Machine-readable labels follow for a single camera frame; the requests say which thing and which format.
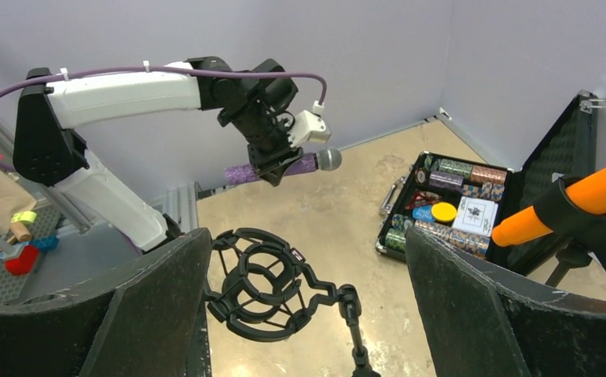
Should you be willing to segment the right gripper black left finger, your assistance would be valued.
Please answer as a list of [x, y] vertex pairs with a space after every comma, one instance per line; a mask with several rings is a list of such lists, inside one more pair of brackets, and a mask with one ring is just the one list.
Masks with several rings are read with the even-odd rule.
[[199, 228], [96, 277], [0, 305], [0, 376], [205, 376]]

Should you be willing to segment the black tripod shock mount stand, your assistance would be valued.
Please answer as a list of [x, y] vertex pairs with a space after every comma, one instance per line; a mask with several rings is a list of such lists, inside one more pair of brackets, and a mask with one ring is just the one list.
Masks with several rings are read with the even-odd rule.
[[239, 228], [214, 239], [224, 272], [221, 288], [203, 286], [210, 314], [235, 335], [254, 342], [280, 342], [300, 332], [319, 306], [337, 306], [351, 335], [354, 376], [376, 376], [360, 329], [362, 304], [351, 284], [317, 278], [303, 254], [262, 229]]

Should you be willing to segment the orange microphone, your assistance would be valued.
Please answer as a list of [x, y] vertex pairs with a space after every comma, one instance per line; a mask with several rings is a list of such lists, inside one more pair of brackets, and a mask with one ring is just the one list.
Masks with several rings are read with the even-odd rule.
[[[585, 213], [606, 214], [606, 167], [580, 181], [562, 188], [562, 197]], [[494, 227], [492, 240], [500, 247], [518, 245], [553, 232], [534, 206], [506, 218]]]

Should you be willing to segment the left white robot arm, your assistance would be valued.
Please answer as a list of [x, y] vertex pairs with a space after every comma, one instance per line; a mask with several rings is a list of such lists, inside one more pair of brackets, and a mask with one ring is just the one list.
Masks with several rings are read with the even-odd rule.
[[165, 72], [95, 75], [28, 86], [17, 106], [13, 166], [29, 181], [84, 203], [142, 251], [175, 238], [168, 217], [153, 209], [102, 165], [75, 128], [107, 119], [174, 110], [218, 110], [221, 125], [245, 137], [258, 178], [277, 185], [320, 129], [318, 117], [287, 118], [293, 81], [274, 60], [234, 72], [218, 57], [169, 64]]

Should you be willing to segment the purple glitter microphone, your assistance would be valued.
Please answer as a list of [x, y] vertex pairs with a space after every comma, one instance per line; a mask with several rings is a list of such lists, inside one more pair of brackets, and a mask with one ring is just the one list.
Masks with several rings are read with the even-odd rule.
[[273, 187], [278, 186], [285, 176], [313, 173], [317, 170], [334, 171], [343, 162], [341, 152], [336, 148], [326, 148], [317, 152], [302, 155], [292, 163], [275, 168], [266, 173], [257, 173], [250, 164], [228, 167], [225, 169], [225, 179], [230, 185], [242, 185], [255, 181], [265, 181]]

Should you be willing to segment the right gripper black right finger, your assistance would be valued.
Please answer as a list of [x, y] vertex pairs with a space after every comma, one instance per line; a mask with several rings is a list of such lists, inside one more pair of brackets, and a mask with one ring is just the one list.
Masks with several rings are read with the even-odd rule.
[[606, 376], [606, 301], [527, 279], [429, 233], [406, 264], [439, 376]]

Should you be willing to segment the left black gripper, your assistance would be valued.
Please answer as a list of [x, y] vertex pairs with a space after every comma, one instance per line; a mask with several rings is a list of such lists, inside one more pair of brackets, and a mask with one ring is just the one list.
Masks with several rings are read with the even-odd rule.
[[303, 156], [302, 148], [288, 142], [287, 121], [252, 102], [231, 116], [230, 122], [248, 143], [248, 158], [258, 178], [276, 187], [286, 171]]

